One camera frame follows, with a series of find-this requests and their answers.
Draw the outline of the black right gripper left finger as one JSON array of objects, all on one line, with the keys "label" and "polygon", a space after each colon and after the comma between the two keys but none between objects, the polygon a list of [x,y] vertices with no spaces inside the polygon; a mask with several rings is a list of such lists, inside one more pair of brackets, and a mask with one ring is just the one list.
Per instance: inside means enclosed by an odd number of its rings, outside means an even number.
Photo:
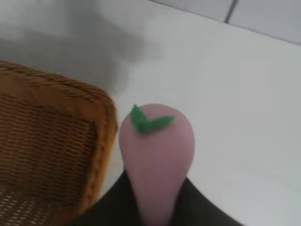
[{"label": "black right gripper left finger", "polygon": [[134,192],[125,171],[91,208],[70,222],[71,226],[142,226]]}]

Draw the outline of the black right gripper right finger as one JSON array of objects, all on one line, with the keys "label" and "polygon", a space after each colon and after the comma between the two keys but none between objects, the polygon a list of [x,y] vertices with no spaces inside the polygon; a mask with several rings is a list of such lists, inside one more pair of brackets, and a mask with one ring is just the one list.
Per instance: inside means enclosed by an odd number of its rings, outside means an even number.
[{"label": "black right gripper right finger", "polygon": [[211,203],[186,178],[178,195],[174,215],[174,226],[240,226],[241,223]]}]

